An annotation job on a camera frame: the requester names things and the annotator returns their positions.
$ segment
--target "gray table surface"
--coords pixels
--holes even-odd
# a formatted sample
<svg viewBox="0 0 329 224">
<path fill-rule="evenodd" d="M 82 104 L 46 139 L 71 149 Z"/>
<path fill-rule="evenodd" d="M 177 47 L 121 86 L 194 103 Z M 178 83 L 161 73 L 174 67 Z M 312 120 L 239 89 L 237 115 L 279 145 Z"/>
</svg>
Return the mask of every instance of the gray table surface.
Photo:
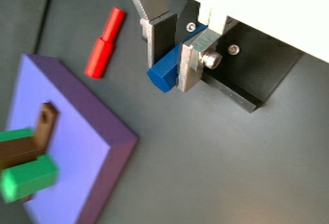
<svg viewBox="0 0 329 224">
<path fill-rule="evenodd" d="M 113 6 L 129 15 L 94 81 L 83 70 Z M 329 223 L 328 63 L 305 55 L 255 113 L 203 82 L 165 94 L 146 75 L 132 0 L 51 0 L 39 54 L 63 61 L 141 137 L 101 224 Z"/>
</svg>

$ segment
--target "white panel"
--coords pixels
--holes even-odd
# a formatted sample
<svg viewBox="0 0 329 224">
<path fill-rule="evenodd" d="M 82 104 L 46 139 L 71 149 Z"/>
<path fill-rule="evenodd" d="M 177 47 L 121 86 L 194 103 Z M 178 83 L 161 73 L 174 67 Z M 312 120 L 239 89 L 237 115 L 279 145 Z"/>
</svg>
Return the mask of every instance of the white panel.
<svg viewBox="0 0 329 224">
<path fill-rule="evenodd" d="M 213 6 L 211 27 L 227 15 L 329 62 L 329 0 L 197 0 Z"/>
</svg>

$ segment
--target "purple board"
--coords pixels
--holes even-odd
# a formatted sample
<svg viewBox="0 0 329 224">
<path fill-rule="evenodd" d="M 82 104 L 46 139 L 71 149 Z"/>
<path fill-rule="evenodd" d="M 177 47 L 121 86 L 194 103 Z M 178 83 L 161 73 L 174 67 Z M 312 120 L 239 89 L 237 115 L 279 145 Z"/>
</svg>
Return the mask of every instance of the purple board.
<svg viewBox="0 0 329 224">
<path fill-rule="evenodd" d="M 58 59 L 23 55 L 7 130 L 34 128 L 49 101 L 59 110 L 49 150 L 59 177 L 25 207 L 35 223 L 96 223 L 138 137 Z"/>
</svg>

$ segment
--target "blue block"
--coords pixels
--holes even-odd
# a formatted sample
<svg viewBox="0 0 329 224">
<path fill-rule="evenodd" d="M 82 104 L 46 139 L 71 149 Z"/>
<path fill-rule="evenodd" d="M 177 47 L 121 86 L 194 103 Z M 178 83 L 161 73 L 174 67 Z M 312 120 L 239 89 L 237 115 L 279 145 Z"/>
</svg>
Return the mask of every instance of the blue block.
<svg viewBox="0 0 329 224">
<path fill-rule="evenodd" d="M 149 70 L 149 78 L 164 92 L 170 91 L 177 85 L 180 58 L 181 45 L 178 44 Z"/>
</svg>

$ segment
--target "dark gray surface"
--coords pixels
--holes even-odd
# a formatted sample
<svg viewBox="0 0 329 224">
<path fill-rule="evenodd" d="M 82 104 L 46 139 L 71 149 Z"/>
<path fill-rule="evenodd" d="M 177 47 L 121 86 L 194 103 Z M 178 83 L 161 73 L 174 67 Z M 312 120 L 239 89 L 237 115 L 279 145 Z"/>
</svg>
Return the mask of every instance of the dark gray surface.
<svg viewBox="0 0 329 224">
<path fill-rule="evenodd" d="M 30 217 L 26 213 L 21 202 L 6 204 L 0 198 L 0 223 L 5 224 L 31 224 Z"/>
<path fill-rule="evenodd" d="M 33 53 L 47 0 L 0 0 L 0 131 L 5 130 L 21 53 Z M 0 199 L 0 223 L 31 223 L 21 202 Z"/>
<path fill-rule="evenodd" d="M 129 16 L 106 77 L 83 76 L 113 6 Z M 58 57 L 141 136 L 100 223 L 328 224 L 329 64 L 305 55 L 264 108 L 200 83 L 152 85 L 132 0 L 53 0 L 41 53 Z"/>
</svg>

